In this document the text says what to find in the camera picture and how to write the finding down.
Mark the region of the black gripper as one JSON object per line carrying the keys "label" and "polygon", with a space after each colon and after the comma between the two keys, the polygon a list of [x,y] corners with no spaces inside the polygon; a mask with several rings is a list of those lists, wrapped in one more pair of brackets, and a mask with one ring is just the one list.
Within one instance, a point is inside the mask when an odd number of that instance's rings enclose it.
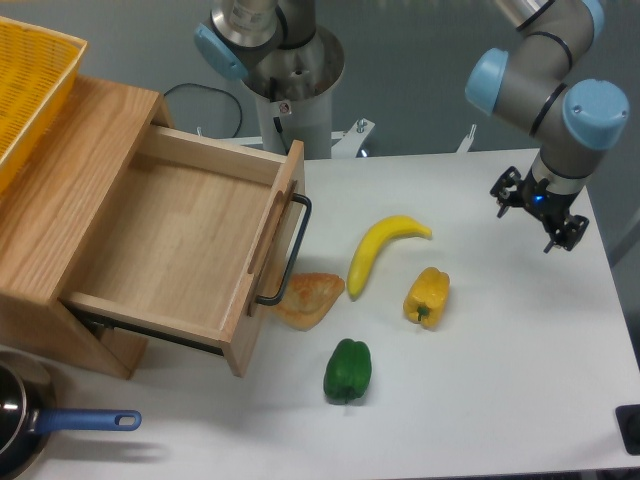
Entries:
{"label": "black gripper", "polygon": [[548,186],[547,179],[537,181],[532,171],[522,181],[519,170],[511,166],[496,180],[490,195],[498,205],[498,218],[502,218],[510,208],[523,208],[543,224],[549,235],[544,253],[553,248],[572,251],[582,240],[589,220],[569,214],[575,194],[553,193],[547,189]]}

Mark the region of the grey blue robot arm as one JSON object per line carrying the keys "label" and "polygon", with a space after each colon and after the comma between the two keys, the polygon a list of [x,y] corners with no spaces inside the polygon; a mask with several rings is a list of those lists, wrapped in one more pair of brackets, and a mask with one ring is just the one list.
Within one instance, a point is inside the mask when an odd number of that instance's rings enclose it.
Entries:
{"label": "grey blue robot arm", "polygon": [[549,248],[572,250],[589,221],[570,208],[606,153],[616,145],[630,105],[616,85],[597,79],[565,82],[601,34],[598,1],[499,1],[522,36],[511,51],[493,48],[474,66],[466,99],[537,140],[526,174],[508,168],[490,190],[501,214],[520,208],[538,220]]}

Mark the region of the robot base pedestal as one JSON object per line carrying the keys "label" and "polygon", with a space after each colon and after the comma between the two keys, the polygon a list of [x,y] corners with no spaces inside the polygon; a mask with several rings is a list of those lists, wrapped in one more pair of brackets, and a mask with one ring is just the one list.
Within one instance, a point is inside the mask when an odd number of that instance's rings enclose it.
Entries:
{"label": "robot base pedestal", "polygon": [[332,94],[344,72],[337,37],[316,20],[313,1],[216,1],[193,34],[204,60],[253,95],[262,145],[308,159],[332,150]]}

